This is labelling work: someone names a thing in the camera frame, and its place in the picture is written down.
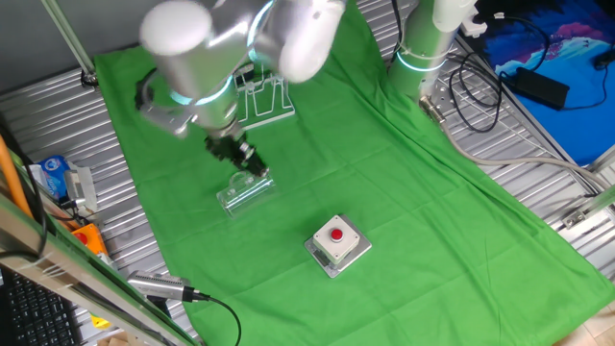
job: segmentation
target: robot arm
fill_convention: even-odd
[[[258,60],[292,83],[308,80],[325,63],[344,9],[341,0],[219,0],[210,10],[195,1],[163,2],[143,19],[140,41],[184,111],[152,106],[151,75],[137,86],[137,107],[176,136],[185,136],[189,122],[202,127],[218,159],[264,176],[268,168],[235,117],[233,73]]]

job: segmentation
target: orange pole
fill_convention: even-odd
[[[0,136],[0,167],[2,167],[4,176],[7,179],[7,184],[9,185],[9,190],[11,191],[12,201],[23,212],[33,218],[30,207],[28,206],[28,201],[26,200],[26,195],[23,193],[23,188],[19,182],[17,170],[12,162],[11,153],[9,153],[9,148],[7,148],[7,144],[2,136]]]

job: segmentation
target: red button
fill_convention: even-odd
[[[84,245],[87,245],[87,235],[75,234],[75,236],[77,237],[77,239],[81,240],[81,242],[83,242]]]
[[[333,240],[341,240],[342,236],[344,236],[342,230],[334,229],[333,231],[331,231],[331,239]]]

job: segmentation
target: keyboard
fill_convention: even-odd
[[[2,268],[0,345],[77,346],[81,336],[71,303]]]

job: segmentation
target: orange object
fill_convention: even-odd
[[[33,218],[30,207],[28,206],[28,201],[26,200],[26,195],[23,193],[23,187],[19,182],[19,176],[17,175],[18,173],[15,169],[15,164],[12,162],[11,153],[9,153],[7,143],[4,142],[2,136],[0,136],[0,166],[2,167],[2,172],[7,179],[7,184],[9,184],[12,201],[21,209],[21,211]]]
[[[99,253],[103,253],[107,256],[109,255],[103,238],[100,236],[100,231],[98,231],[98,228],[94,226],[94,224],[84,226],[77,231],[73,231],[72,234],[84,243],[94,255],[98,255]]]

